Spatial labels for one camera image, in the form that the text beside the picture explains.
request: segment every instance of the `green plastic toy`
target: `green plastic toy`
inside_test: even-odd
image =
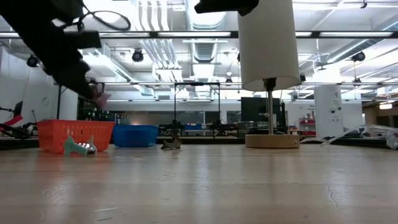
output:
[[[71,136],[65,141],[64,154],[69,156],[72,152],[79,153],[82,156],[87,156],[88,154],[97,154],[97,148],[93,144],[94,136],[92,136],[87,143],[75,143]]]

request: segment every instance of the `wooden lamp base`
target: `wooden lamp base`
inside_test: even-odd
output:
[[[261,149],[298,149],[300,136],[296,134],[248,134],[246,147]]]

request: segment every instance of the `black cable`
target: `black cable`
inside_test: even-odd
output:
[[[114,30],[118,30],[118,31],[129,31],[131,29],[131,22],[130,22],[129,18],[127,18],[127,16],[124,16],[124,15],[118,13],[118,12],[107,11],[107,10],[100,10],[100,11],[91,12],[84,3],[83,3],[83,7],[87,10],[86,14],[80,16],[79,20],[77,22],[74,22],[74,23],[71,23],[71,24],[62,25],[62,26],[60,26],[60,28],[65,29],[65,28],[70,27],[70,26],[77,26],[78,30],[82,31],[82,30],[84,30],[83,20],[87,16],[92,15],[95,20],[97,20],[99,23],[101,23],[102,25],[104,25],[104,26],[106,26],[106,27],[108,27],[110,29],[114,29]],[[113,25],[111,23],[108,23],[108,22],[104,21],[102,18],[96,16],[97,13],[101,13],[101,12],[108,12],[108,13],[113,13],[113,14],[119,15],[122,19],[124,19],[127,22],[127,26],[126,27],[118,27],[118,26],[115,26],[115,25]]]

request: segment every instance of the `table surface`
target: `table surface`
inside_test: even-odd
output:
[[[397,223],[398,152],[343,146],[0,152],[1,223]]]

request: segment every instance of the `orange basket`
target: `orange basket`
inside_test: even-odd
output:
[[[111,140],[114,122],[106,121],[64,121],[46,120],[37,123],[40,148],[63,154],[63,144],[68,135],[75,142],[86,143],[94,136],[94,145],[99,152],[107,150]]]

